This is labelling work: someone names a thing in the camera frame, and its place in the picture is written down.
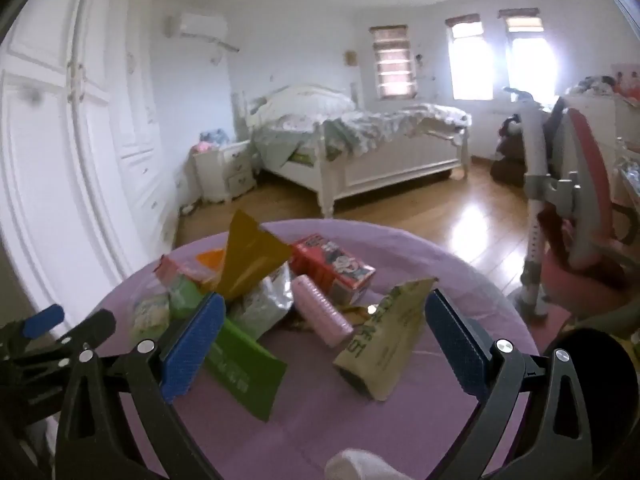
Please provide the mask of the yellow snack bag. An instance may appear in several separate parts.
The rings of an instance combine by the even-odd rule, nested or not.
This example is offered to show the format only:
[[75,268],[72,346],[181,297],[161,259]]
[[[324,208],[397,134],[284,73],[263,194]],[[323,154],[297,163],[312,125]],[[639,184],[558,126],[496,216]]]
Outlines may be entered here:
[[289,244],[246,212],[237,210],[231,219],[224,266],[215,292],[227,302],[238,299],[288,262],[291,255]]

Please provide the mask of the black trash bin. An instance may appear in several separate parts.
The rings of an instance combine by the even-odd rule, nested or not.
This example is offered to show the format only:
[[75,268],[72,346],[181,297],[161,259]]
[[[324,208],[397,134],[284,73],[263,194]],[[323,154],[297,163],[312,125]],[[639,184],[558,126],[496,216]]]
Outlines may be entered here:
[[548,354],[572,360],[586,402],[593,477],[639,477],[639,360],[628,340],[583,327],[559,334]]

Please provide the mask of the white wardrobe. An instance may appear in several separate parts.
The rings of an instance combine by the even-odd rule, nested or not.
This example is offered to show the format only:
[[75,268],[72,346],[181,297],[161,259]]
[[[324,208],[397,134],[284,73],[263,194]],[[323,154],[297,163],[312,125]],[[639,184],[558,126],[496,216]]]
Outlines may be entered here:
[[29,303],[82,321],[174,244],[152,0],[26,0],[1,44],[1,239]]

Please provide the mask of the green snack bag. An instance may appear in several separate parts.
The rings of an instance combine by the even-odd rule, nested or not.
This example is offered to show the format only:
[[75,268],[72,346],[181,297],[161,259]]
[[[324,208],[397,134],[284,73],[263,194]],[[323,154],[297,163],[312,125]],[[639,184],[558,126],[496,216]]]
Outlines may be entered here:
[[256,341],[251,340],[228,319],[224,298],[214,292],[202,292],[183,274],[163,278],[173,318],[188,318],[203,299],[217,301],[214,324],[216,337],[204,365],[216,381],[226,388],[247,411],[268,422],[274,400],[288,366]]

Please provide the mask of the beige snack wrapper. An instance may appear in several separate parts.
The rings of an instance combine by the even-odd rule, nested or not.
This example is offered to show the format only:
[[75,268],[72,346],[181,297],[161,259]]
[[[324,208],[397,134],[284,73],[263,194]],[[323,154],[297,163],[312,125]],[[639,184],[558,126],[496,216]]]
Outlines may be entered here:
[[424,278],[395,286],[333,361],[346,382],[384,402],[395,390],[426,325],[425,303],[438,283]]

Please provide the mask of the pink grey desk chair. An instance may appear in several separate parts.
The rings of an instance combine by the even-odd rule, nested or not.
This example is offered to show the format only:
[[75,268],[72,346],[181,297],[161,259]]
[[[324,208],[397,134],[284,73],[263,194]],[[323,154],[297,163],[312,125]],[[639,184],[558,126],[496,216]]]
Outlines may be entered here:
[[[530,93],[510,92],[521,119],[528,207],[521,286],[512,295],[516,310],[523,318],[543,318],[558,306],[584,320],[638,308],[639,257],[630,245],[639,219],[612,199],[588,119],[565,104],[547,116]],[[575,149],[576,168],[564,178],[549,170],[549,119]]]

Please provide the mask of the white nightstand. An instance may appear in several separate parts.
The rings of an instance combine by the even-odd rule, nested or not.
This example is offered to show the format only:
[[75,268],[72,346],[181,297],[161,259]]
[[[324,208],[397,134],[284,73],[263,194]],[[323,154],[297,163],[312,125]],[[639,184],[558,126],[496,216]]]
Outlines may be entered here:
[[256,186],[248,141],[193,153],[192,160],[207,203],[229,203]]

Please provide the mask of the pink item on nightstand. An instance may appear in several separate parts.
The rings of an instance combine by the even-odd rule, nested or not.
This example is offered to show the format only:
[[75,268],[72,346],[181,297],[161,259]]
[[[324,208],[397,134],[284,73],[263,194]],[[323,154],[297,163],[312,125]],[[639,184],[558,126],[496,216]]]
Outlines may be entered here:
[[202,154],[210,151],[217,151],[218,146],[215,143],[209,143],[207,141],[200,141],[192,148],[193,154]]

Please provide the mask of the red Mickey box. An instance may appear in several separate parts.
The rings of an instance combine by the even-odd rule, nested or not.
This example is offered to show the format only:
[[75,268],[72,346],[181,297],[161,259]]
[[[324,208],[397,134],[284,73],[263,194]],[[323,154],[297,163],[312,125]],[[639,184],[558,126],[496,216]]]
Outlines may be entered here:
[[368,289],[375,268],[333,240],[311,234],[291,245],[290,269],[307,275],[334,304],[346,306]]

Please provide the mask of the dark clothes pile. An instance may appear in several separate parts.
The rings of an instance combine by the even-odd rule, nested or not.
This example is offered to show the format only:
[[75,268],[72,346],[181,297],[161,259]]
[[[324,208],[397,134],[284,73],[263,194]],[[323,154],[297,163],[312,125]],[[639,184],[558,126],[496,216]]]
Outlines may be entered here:
[[526,173],[522,124],[519,114],[507,117],[498,130],[498,144],[490,175],[498,183],[522,188]]

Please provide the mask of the floral bed quilt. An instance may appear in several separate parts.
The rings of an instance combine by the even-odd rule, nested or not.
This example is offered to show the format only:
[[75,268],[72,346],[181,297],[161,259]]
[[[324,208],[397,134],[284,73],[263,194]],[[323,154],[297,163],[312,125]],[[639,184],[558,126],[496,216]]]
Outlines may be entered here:
[[391,112],[352,110],[342,114],[285,114],[257,127],[252,141],[265,165],[277,168],[301,148],[324,140],[330,162],[345,154],[361,157],[403,136],[428,134],[460,146],[472,115],[453,106],[418,103]]

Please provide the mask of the white air conditioner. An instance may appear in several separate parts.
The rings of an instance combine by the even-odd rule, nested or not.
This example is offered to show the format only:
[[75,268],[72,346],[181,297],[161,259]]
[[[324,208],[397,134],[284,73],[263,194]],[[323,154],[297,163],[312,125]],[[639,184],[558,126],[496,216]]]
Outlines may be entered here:
[[216,44],[216,46],[232,53],[239,53],[238,47],[227,41],[228,24],[220,14],[203,15],[181,12],[168,18],[167,33],[169,37],[191,38]]

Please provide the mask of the bright double window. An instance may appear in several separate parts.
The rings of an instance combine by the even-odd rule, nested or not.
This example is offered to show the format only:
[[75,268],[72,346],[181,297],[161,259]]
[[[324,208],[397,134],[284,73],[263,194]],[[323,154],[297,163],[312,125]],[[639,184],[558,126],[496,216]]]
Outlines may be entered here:
[[448,18],[452,97],[488,102],[505,86],[508,99],[525,93],[541,104],[556,95],[560,61],[537,8],[502,9],[497,29],[486,32],[480,14]]

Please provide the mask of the striped window blind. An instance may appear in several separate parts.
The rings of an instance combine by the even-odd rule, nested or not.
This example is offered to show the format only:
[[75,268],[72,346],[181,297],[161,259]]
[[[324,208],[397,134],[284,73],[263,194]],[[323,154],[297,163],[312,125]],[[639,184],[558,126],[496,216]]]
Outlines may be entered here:
[[381,100],[413,99],[418,88],[408,26],[376,26],[369,32],[378,97]]

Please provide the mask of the white bed frame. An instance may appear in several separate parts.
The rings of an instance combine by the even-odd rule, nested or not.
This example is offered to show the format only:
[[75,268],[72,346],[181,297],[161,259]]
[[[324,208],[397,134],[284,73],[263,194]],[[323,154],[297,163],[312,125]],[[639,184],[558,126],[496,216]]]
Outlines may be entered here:
[[[240,116],[252,141],[257,127],[285,114],[342,114],[362,110],[345,93],[320,84],[292,84],[254,100],[240,99]],[[463,144],[420,134],[403,136],[361,157],[345,154],[329,161],[324,140],[313,148],[301,148],[288,162],[277,168],[262,168],[314,192],[323,217],[330,218],[338,200],[386,188],[409,180],[441,174],[456,168],[467,170],[470,164],[470,128],[463,133]]]

